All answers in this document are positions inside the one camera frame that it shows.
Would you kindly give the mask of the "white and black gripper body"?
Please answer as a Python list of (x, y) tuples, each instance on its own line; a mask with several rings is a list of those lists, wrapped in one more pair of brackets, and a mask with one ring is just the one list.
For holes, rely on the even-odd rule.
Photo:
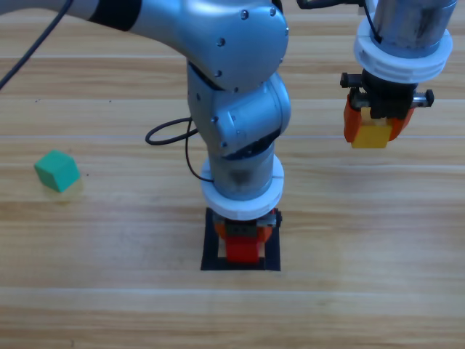
[(434, 93), (417, 92), (417, 86), (438, 76), (453, 49), (453, 39), (444, 32), (436, 49), (425, 57), (398, 57), (385, 52), (374, 41), (372, 28), (364, 19), (354, 43), (359, 74), (343, 73), (340, 84), (349, 89), (347, 106), (356, 112), (371, 109), (372, 119), (404, 121), (415, 108), (428, 108)]
[(203, 181), (201, 190), (207, 207), (219, 220), (254, 222), (257, 228), (274, 228), (278, 225), (277, 213), (273, 213), (281, 200), (284, 189), (284, 169), (279, 158), (273, 156), (272, 177), (268, 189), (260, 196), (241, 201), (223, 196), (211, 182)]

